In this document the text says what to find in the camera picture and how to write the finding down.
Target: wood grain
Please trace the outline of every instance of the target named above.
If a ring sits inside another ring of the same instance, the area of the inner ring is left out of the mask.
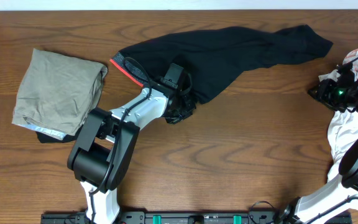
[[[150,211],[247,210],[258,200],[281,207],[321,187],[333,113],[306,90],[358,48],[358,11],[0,12],[0,223],[38,223],[45,211],[86,207],[65,165],[73,143],[41,144],[11,124],[33,48],[108,65],[99,103],[108,110],[139,92],[108,62],[128,45],[196,29],[300,24],[334,42],[327,57],[245,72],[184,122],[159,119],[141,132],[119,202]]]

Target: white cloth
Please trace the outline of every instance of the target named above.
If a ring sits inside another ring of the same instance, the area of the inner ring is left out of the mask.
[[[350,62],[352,59],[358,57],[358,49],[346,55],[343,63]],[[355,74],[355,79],[358,79],[358,60],[353,63],[352,71]],[[332,78],[337,81],[340,76],[336,70],[326,75],[320,75],[319,79]],[[345,113],[335,112],[333,119],[328,126],[328,141],[331,146],[331,155],[333,156],[334,165],[328,172],[328,181],[332,180],[339,173],[339,163],[343,155],[358,139],[358,113]]]

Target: wooden table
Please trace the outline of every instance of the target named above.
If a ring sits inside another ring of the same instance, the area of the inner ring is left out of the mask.
[[[184,122],[159,119],[141,132],[119,203],[150,211],[247,210],[258,200],[282,207],[321,187],[332,161],[333,112],[306,90],[358,48],[358,11],[0,12],[0,223],[39,223],[45,211],[86,208],[66,168],[73,144],[41,144],[11,124],[33,48],[108,65],[99,107],[109,110],[140,90],[108,62],[128,45],[196,29],[273,32],[300,24],[334,42],[326,58],[245,72]]]

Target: white wall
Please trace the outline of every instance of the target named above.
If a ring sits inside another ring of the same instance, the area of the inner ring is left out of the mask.
[[[167,9],[358,9],[358,0],[0,0],[0,11]]]

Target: red trim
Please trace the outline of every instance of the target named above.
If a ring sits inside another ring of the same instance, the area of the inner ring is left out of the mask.
[[[125,69],[123,69],[121,66],[117,64],[113,59],[110,58],[110,62],[117,67],[124,75],[128,76],[132,81],[134,81],[136,84],[140,85],[140,87],[143,87],[143,84],[141,84],[139,81],[137,81],[132,75],[130,75]]]

